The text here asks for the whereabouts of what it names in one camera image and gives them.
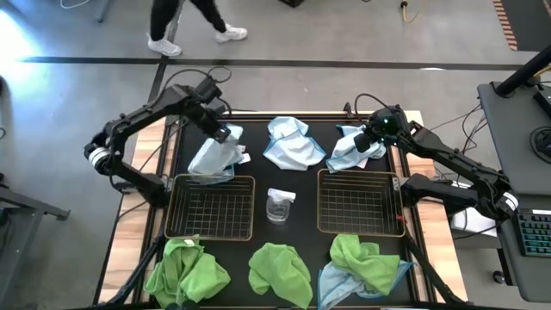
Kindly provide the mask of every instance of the keyboard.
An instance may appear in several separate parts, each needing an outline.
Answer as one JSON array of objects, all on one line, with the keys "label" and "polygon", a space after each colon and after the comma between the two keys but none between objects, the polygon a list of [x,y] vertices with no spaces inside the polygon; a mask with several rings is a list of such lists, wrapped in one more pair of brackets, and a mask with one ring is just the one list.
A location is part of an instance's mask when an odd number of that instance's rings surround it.
[{"label": "keyboard", "polygon": [[523,256],[551,258],[551,215],[517,214],[515,224]]}]

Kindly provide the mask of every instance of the black pants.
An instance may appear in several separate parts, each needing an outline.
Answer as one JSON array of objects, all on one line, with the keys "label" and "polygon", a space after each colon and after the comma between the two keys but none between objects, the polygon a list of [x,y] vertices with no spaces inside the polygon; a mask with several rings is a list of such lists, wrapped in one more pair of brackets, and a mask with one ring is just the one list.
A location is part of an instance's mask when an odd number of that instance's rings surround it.
[{"label": "black pants", "polygon": [[[214,0],[190,0],[195,7],[205,16],[208,22],[212,23],[214,29],[225,33],[226,24],[214,3]],[[179,0],[153,0],[150,36],[152,40],[164,38],[166,26],[178,10]]]}]

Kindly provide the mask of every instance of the white sneaker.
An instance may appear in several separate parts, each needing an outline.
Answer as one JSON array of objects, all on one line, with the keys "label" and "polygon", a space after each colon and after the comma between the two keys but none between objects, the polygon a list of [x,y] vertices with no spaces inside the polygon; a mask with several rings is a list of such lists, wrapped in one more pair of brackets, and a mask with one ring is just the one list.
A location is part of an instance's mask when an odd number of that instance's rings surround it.
[{"label": "white sneaker", "polygon": [[166,39],[154,41],[152,38],[149,38],[147,46],[153,52],[162,53],[164,56],[169,57],[178,56],[182,52],[182,48]]},{"label": "white sneaker", "polygon": [[245,28],[235,28],[230,24],[226,24],[225,33],[217,33],[216,41],[218,43],[228,42],[229,40],[242,40],[247,36],[247,29]]}]

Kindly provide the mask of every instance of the person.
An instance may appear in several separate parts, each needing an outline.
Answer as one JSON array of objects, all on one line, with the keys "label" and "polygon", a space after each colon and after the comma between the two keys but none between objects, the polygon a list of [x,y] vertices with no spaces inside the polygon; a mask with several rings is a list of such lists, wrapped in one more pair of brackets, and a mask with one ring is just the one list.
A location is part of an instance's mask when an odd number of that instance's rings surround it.
[{"label": "person", "polygon": [[[229,40],[242,40],[247,36],[247,29],[235,28],[224,22],[214,0],[190,0],[218,32],[216,40],[219,43]],[[169,22],[178,10],[179,0],[153,0],[151,13],[151,28],[147,46],[165,56],[177,56],[182,48],[165,39],[164,34]]]}]

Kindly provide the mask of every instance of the blue cloth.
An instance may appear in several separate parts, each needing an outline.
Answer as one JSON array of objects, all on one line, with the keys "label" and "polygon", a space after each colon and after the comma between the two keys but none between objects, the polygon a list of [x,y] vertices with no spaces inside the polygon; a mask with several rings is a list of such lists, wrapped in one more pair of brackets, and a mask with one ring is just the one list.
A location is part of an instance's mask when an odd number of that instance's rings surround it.
[{"label": "blue cloth", "polygon": [[[396,287],[413,263],[400,261],[391,289]],[[361,298],[377,298],[384,294],[368,287],[361,278],[337,268],[333,262],[328,263],[318,274],[318,310],[329,310],[335,307],[350,294],[356,293]]]},{"label": "blue cloth", "polygon": [[308,125],[294,117],[276,117],[268,132],[270,143],[263,155],[282,170],[306,171],[325,157],[316,141],[306,136]]},{"label": "blue cloth", "polygon": [[354,167],[367,158],[379,159],[387,153],[386,147],[379,142],[372,143],[371,147],[365,152],[357,150],[354,137],[363,132],[365,125],[360,127],[337,125],[337,129],[341,132],[343,138],[337,141],[331,158],[325,161],[330,173]]},{"label": "blue cloth", "polygon": [[233,166],[243,159],[238,148],[243,128],[232,124],[228,124],[227,128],[232,132],[224,143],[208,138],[189,163],[188,173],[198,175],[194,177],[198,183],[222,183],[233,179]]}]

